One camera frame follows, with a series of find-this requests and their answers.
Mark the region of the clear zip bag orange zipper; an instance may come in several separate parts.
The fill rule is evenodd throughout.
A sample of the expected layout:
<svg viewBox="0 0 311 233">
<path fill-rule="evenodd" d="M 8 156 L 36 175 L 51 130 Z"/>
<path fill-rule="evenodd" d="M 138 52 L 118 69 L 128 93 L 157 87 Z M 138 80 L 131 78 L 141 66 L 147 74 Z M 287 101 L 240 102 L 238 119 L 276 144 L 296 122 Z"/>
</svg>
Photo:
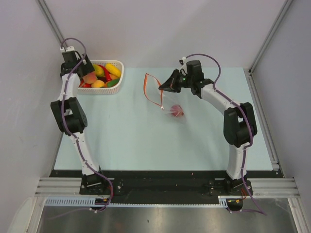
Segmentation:
<svg viewBox="0 0 311 233">
<path fill-rule="evenodd" d="M 170 124 L 186 124 L 187 121 L 185 113 L 182 117 L 173 117 L 170 114 L 170 108 L 173 105 L 179 104 L 181 106 L 179 99 L 175 97 L 173 93 L 160 91 L 158 89 L 160 85 L 161 82 L 157 77 L 145 73 L 143 93 L 147 99 L 147 109 L 151 112 L 151 115 L 157 118 L 160 122 Z"/>
</svg>

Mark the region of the red chili pepper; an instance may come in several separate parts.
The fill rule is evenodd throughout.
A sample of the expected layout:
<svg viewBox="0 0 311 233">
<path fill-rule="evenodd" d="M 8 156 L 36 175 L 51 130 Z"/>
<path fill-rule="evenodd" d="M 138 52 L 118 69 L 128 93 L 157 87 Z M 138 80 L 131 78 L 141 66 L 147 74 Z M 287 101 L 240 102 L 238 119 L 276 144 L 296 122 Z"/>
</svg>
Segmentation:
<svg viewBox="0 0 311 233">
<path fill-rule="evenodd" d="M 112 80 L 110 77 L 110 73 L 106 70 L 106 68 L 102 65 L 98 66 L 99 66 L 99 71 L 97 72 L 98 79 L 105 83 Z"/>
</svg>

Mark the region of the red apple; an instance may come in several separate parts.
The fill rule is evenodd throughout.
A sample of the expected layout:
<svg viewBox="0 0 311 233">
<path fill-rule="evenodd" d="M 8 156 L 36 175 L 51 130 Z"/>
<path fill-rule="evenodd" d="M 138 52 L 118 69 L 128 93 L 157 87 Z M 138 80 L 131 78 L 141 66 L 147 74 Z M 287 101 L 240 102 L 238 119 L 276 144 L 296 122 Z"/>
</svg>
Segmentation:
<svg viewBox="0 0 311 233">
<path fill-rule="evenodd" d="M 170 108 L 170 114 L 173 117 L 182 117 L 184 116 L 184 112 L 182 107 L 179 104 L 175 104 Z"/>
</svg>

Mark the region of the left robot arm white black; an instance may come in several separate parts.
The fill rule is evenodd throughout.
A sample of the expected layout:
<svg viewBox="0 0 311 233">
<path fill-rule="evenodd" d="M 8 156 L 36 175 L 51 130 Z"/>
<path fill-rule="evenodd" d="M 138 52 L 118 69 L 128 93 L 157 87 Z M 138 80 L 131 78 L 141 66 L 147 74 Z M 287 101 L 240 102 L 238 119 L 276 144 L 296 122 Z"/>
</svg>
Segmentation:
<svg viewBox="0 0 311 233">
<path fill-rule="evenodd" d="M 94 71 L 84 53 L 80 55 L 73 47 L 61 49 L 64 62 L 61 65 L 62 87 L 56 101 L 50 103 L 57 126 L 72 141 L 79 156 L 82 175 L 87 177 L 99 173 L 100 166 L 91 156 L 84 130 L 87 117 L 78 99 L 78 88 L 82 77 Z"/>
</svg>

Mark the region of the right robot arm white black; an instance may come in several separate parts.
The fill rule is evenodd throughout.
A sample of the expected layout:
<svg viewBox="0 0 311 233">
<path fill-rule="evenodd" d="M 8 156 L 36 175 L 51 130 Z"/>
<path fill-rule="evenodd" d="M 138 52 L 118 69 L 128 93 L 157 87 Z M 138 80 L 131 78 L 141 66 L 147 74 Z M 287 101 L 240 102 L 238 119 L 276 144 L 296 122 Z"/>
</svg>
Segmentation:
<svg viewBox="0 0 311 233">
<path fill-rule="evenodd" d="M 209 102 L 223 115 L 223 133 L 229 144 L 226 173 L 230 178 L 224 182 L 224 189 L 230 195 L 237 194 L 242 188 L 239 180 L 246 180 L 246 151 L 258 132 L 252 104 L 236 103 L 217 89 L 215 81 L 204 77 L 199 60 L 189 61 L 175 69 L 159 86 L 160 91 L 172 93 L 179 93 L 182 88 L 189 88 L 192 94 Z"/>
</svg>

